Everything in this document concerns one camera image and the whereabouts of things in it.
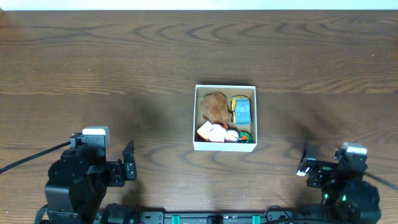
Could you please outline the green round spinner toy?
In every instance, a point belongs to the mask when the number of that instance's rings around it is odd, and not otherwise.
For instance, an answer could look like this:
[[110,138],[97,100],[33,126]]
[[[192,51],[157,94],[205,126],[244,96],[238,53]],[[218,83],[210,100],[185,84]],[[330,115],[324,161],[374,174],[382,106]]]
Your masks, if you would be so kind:
[[240,132],[239,133],[239,143],[248,143],[251,144],[252,143],[252,137],[248,132]]

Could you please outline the colourful puzzle cube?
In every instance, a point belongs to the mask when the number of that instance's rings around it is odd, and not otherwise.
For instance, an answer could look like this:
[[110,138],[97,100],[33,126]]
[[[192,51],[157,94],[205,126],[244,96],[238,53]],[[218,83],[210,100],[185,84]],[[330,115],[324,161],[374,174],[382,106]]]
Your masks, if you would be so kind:
[[202,140],[208,142],[210,131],[212,129],[213,124],[210,121],[206,121],[202,126],[200,126],[197,130],[197,134]]

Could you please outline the pink duck toy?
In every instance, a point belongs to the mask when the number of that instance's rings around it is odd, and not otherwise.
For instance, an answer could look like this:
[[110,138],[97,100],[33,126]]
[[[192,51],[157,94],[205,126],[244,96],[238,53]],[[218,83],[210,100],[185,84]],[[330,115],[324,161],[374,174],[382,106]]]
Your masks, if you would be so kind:
[[219,124],[213,124],[210,131],[209,139],[209,142],[239,143],[239,132],[233,129],[226,129]]

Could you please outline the yellow grey toy truck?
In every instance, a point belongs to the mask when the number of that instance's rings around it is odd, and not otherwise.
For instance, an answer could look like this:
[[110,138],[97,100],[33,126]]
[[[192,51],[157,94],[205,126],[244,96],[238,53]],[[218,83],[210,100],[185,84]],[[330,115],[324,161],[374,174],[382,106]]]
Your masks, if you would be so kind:
[[249,125],[251,123],[251,104],[246,96],[234,96],[231,99],[231,121],[235,125]]

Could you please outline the brown plush toy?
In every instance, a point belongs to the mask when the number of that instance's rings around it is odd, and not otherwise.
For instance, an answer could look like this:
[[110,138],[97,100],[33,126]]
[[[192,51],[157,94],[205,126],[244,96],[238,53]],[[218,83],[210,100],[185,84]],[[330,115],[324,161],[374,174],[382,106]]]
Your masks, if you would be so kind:
[[231,121],[232,114],[229,112],[227,99],[221,92],[216,91],[206,95],[200,103],[200,109],[203,119],[212,124],[229,125]]

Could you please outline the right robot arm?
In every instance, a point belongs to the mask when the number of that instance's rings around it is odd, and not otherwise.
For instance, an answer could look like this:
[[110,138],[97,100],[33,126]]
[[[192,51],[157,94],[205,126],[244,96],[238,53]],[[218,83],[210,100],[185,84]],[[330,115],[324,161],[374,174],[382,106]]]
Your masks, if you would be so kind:
[[321,208],[327,218],[348,223],[377,223],[381,218],[377,187],[363,180],[368,150],[359,143],[344,142],[334,154],[337,163],[318,160],[309,143],[297,175],[307,177],[307,186],[322,192]]

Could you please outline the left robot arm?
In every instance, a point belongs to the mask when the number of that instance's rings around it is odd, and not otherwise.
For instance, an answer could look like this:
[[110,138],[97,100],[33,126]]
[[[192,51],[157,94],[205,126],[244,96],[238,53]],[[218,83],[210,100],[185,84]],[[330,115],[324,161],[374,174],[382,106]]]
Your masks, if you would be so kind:
[[102,134],[75,133],[70,147],[48,171],[47,204],[37,211],[35,223],[137,223],[137,215],[118,204],[100,205],[108,187],[123,187],[136,180],[134,143],[123,158],[107,161],[107,139]]

